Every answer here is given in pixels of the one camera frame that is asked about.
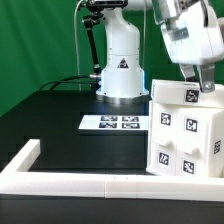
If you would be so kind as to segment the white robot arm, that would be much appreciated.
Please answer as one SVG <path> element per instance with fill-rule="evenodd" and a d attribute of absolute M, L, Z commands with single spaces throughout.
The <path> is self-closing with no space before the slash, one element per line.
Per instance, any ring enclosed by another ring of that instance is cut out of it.
<path fill-rule="evenodd" d="M 208 0 L 87 0 L 86 7 L 90 24 L 103 23 L 107 37 L 107 64 L 97 71 L 98 99 L 122 104 L 149 96 L 139 64 L 140 32 L 123 18 L 124 10 L 151 9 L 184 79 L 198 81 L 204 93 L 215 90 L 215 63 L 224 59 L 224 38 Z"/>

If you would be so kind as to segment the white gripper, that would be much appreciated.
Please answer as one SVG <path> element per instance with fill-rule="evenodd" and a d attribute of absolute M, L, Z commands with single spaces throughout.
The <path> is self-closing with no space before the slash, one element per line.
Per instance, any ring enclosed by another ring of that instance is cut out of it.
<path fill-rule="evenodd" d="M 208 0 L 203 2 L 208 15 L 207 26 L 202 4 L 198 1 L 178 18 L 162 24 L 161 33 L 168 55 L 173 63 L 180 64 L 184 79 L 196 82 L 192 65 L 200 65 L 197 67 L 200 88 L 203 93 L 209 93 L 215 90 L 213 63 L 224 58 L 224 41 L 214 9 Z"/>

